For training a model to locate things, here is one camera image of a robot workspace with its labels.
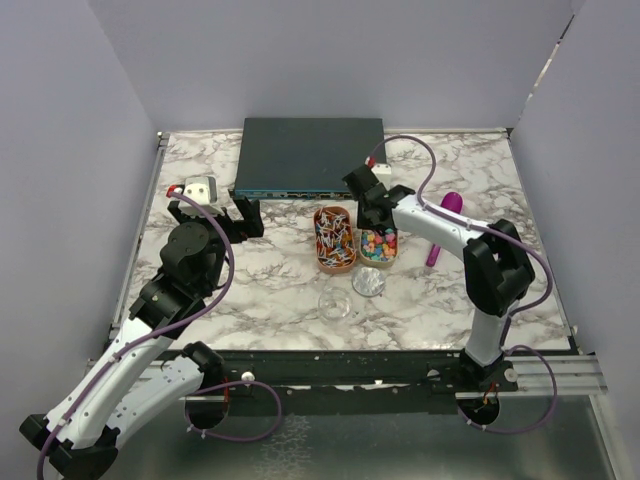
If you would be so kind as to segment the beige tray of star candies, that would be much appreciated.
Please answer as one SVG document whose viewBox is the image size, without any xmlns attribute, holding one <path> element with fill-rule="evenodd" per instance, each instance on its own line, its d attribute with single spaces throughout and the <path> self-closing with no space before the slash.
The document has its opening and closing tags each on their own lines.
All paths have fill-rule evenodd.
<svg viewBox="0 0 640 480">
<path fill-rule="evenodd" d="M 359 257 L 367 266 L 390 267 L 398 257 L 398 232 L 395 229 L 360 231 Z"/>
</svg>

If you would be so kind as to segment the clear plastic jar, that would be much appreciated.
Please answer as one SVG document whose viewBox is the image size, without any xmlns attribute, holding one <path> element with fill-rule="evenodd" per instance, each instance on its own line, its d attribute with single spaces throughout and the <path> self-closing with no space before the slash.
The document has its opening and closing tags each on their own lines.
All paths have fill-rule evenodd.
<svg viewBox="0 0 640 480">
<path fill-rule="evenodd" d="M 318 311 L 328 320 L 345 319 L 352 313 L 351 295 L 343 288 L 326 288 L 319 295 Z"/>
</svg>

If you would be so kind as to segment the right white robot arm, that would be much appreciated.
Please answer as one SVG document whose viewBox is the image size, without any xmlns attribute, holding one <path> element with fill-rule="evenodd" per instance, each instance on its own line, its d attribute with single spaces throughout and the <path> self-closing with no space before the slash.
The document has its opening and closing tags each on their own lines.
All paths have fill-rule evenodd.
<svg viewBox="0 0 640 480">
<path fill-rule="evenodd" d="M 514 224 L 467 219 L 422 199 L 413 189 L 390 189 L 362 165 L 343 178 L 357 202 L 357 226 L 393 228 L 436 244 L 462 261 L 466 294 L 474 305 L 459 378 L 469 390 L 491 384 L 504 358 L 510 316 L 526 296 L 535 272 Z"/>
</svg>

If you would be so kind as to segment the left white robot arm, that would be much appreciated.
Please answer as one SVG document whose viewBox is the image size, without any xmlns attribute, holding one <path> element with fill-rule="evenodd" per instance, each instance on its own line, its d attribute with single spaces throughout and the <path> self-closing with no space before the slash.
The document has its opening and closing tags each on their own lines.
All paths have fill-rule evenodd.
<svg viewBox="0 0 640 480">
<path fill-rule="evenodd" d="M 202 342 L 187 345 L 167 372 L 146 382 L 139 378 L 191 323 L 224 299 L 235 273 L 233 245 L 264 234 L 260 203 L 235 198 L 242 217 L 233 220 L 186 186 L 169 196 L 168 209 L 178 224 L 129 318 L 64 400 L 20 426 L 39 451 L 39 479 L 47 467 L 65 479 L 101 478 L 130 438 L 171 403 L 224 385 L 222 358 Z"/>
</svg>

